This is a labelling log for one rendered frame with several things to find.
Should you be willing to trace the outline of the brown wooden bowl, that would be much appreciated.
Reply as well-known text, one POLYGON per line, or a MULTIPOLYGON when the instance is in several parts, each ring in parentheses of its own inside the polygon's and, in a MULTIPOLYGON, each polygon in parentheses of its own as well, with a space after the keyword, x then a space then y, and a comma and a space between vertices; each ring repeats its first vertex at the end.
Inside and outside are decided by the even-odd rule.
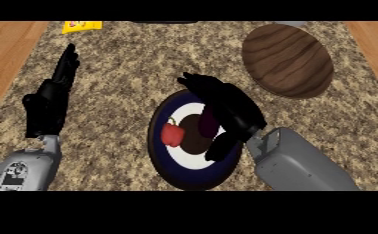
POLYGON ((257 84, 282 97, 313 98, 331 85, 331 55, 297 27, 269 24, 255 28, 242 42, 242 62, 257 84))

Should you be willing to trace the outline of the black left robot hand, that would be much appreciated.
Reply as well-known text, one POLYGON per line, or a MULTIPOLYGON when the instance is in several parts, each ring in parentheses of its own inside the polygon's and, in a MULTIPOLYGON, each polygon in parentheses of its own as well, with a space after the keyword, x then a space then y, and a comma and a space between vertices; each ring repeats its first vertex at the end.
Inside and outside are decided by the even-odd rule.
POLYGON ((57 60, 52 77, 43 81, 37 92, 26 94, 22 98, 26 111, 26 138, 60 133, 78 66, 75 45, 69 43, 57 60))

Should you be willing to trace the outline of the blue and white plate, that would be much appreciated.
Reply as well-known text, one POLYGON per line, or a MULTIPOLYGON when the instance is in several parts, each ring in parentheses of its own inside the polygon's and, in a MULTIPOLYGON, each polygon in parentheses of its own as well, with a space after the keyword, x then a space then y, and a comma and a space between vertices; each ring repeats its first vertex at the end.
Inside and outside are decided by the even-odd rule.
POLYGON ((238 143, 220 162, 205 160, 212 140, 205 138, 198 130, 202 110, 202 101, 187 90, 181 90, 161 102, 149 123, 150 161, 164 180, 181 190, 208 190, 220 185, 230 176, 241 158, 242 144, 238 143), (176 122, 184 129, 183 141, 177 147, 161 142, 161 130, 167 122, 176 122))

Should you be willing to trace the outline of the yellow packet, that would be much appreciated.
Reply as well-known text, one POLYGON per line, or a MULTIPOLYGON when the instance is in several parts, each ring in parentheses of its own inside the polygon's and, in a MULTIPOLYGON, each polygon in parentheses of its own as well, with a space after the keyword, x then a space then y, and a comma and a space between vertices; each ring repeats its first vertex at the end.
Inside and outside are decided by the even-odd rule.
POLYGON ((62 27, 62 33, 72 33, 88 30, 100 30, 103 27, 102 21, 66 21, 62 27))

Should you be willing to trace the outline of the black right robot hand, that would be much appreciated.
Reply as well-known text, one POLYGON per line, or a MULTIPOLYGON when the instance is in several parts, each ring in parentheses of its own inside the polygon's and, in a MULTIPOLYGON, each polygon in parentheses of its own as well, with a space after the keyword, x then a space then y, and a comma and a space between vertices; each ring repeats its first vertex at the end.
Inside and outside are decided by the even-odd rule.
POLYGON ((205 153, 207 161, 221 161, 233 146, 245 143, 254 134, 264 129, 267 122, 261 110, 243 93, 232 84, 224 83, 214 76, 183 73, 177 82, 204 102, 204 107, 212 107, 212 115, 220 128, 205 153))

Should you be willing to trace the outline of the dark purple eggplant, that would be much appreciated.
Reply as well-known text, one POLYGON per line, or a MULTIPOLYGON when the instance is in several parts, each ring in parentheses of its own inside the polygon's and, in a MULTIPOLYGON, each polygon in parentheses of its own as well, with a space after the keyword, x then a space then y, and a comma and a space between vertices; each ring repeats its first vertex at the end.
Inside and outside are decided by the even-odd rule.
POLYGON ((199 134, 205 138, 214 138, 218 132, 220 124, 212 115, 212 107, 207 105, 204 107, 199 122, 198 122, 198 130, 199 134))

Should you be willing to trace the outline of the red bell pepper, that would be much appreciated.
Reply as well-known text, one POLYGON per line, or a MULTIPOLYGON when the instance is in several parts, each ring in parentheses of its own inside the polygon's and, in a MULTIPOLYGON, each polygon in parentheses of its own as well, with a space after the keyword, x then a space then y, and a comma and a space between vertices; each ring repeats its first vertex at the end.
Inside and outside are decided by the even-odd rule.
POLYGON ((161 142, 164 145, 177 147, 183 141, 184 129, 176 122, 167 122, 161 130, 161 142))

